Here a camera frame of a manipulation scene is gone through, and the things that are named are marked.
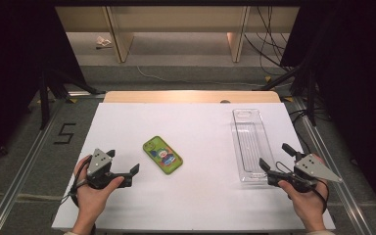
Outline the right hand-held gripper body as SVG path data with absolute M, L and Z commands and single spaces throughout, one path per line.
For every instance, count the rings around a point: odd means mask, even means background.
M 292 171 L 278 172 L 270 170 L 268 172 L 269 185 L 278 187 L 278 182 L 280 180 L 285 180 L 300 193 L 306 193 L 315 189 L 318 179 L 325 179 L 334 182 L 343 181 L 340 176 L 334 173 L 313 154 L 307 155 L 297 161 Z

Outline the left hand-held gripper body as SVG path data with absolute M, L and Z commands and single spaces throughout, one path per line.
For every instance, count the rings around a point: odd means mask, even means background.
M 95 149 L 90 158 L 86 180 L 93 189 L 104 189 L 110 182 L 118 177 L 117 173 L 111 172 L 113 158 L 109 157 L 100 149 Z

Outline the clear plastic tray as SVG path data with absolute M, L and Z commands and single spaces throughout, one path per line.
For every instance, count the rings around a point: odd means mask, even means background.
M 231 131 L 240 181 L 266 185 L 267 175 L 259 160 L 274 167 L 274 159 L 259 110 L 233 110 Z

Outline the green cartoon phone case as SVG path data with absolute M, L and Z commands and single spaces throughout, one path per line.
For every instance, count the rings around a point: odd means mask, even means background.
M 152 137 L 143 144 L 142 148 L 166 175 L 172 174 L 183 165 L 183 159 L 161 136 Z

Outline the person's right hand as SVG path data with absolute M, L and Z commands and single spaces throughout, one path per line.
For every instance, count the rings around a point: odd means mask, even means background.
M 297 216 L 306 224 L 323 224 L 323 201 L 329 196 L 329 189 L 326 183 L 317 183 L 315 192 L 300 193 L 285 180 L 278 182 L 278 185 L 286 192 L 293 202 Z

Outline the person's left hand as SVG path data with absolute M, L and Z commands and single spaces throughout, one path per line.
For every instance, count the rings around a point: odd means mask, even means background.
M 88 159 L 88 156 L 81 159 L 74 169 L 74 175 L 77 177 L 78 182 L 83 181 L 87 176 Z M 103 212 L 108 198 L 119 187 L 123 180 L 124 178 L 122 176 L 117 177 L 102 190 L 93 189 L 87 184 L 80 186 L 77 189 L 79 215 L 87 217 L 99 216 Z

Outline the black metal stand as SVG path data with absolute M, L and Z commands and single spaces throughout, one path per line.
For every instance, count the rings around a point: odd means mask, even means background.
M 315 98 L 315 74 L 310 62 L 303 60 L 299 65 L 280 77 L 268 82 L 259 91 L 268 91 L 287 79 L 293 77 L 290 92 L 293 95 L 301 95 L 306 90 L 306 115 L 313 126 L 316 126 L 314 118 L 314 98 Z
M 79 81 L 61 70 L 44 70 L 40 76 L 39 83 L 41 129 L 44 129 L 50 120 L 48 91 L 51 91 L 56 99 L 68 99 L 71 95 L 65 87 L 66 83 L 71 83 L 72 85 L 89 92 L 91 95 L 105 94 L 105 91 L 93 88 L 85 81 Z

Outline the white table mat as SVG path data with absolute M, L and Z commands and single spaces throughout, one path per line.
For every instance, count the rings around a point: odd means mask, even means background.
M 115 150 L 112 170 L 140 171 L 129 188 L 110 196 L 96 222 L 120 232 L 268 232 L 303 229 L 285 192 L 242 183 L 231 122 L 235 104 L 98 106 L 83 156 Z M 142 146 L 154 136 L 183 159 L 166 175 Z

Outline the wooden table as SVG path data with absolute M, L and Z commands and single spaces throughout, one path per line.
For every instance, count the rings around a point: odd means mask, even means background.
M 280 103 L 273 91 L 208 91 L 208 90 L 168 90 L 168 91 L 110 91 L 105 95 L 105 103 Z

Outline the dark curtain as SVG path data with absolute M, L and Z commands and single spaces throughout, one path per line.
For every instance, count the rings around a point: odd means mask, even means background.
M 84 80 L 56 8 L 42 0 L 0 0 L 0 148 L 43 73 L 51 83 Z
M 298 0 L 301 8 L 282 62 L 301 62 L 322 37 L 317 84 L 327 110 L 376 194 L 376 0 Z

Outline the crumpled white paper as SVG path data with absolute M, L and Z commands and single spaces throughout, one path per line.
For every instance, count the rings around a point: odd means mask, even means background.
M 98 50 L 112 47 L 112 42 L 109 39 L 106 39 L 102 36 L 98 36 L 96 38 L 96 44 L 97 44 L 96 48 Z

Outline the beige wooden shelf unit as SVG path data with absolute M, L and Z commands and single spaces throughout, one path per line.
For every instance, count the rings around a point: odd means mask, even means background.
M 289 33 L 297 7 L 58 7 L 66 32 L 107 32 L 117 60 L 126 61 L 135 32 L 223 32 L 240 61 L 247 32 Z

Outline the aluminium floor rail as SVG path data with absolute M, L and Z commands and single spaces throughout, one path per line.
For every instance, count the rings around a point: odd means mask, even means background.
M 44 143 L 48 138 L 49 132 L 53 127 L 55 118 L 63 104 L 64 102 L 61 100 L 58 100 L 54 103 L 53 108 L 50 110 L 49 120 L 38 131 L 37 135 L 34 138 L 34 142 L 29 148 L 28 153 L 25 155 L 17 173 L 12 175 L 11 184 L 0 200 L 0 230 L 5 224 L 16 202 L 17 197 L 22 191 L 22 188 L 24 187 L 24 184 L 32 168 L 34 167 L 34 164 L 44 146 Z
M 328 137 L 339 140 L 331 122 L 322 111 L 320 120 L 313 126 L 306 116 L 306 103 L 301 97 L 294 97 L 289 105 L 293 126 L 303 149 L 319 156 L 326 165 L 343 178 L 341 183 L 332 182 L 328 209 L 336 225 L 336 233 L 343 235 L 372 235 L 361 204 L 351 191 L 354 183 L 351 173 L 354 167 L 348 162 L 346 152 L 341 145 L 328 144 Z

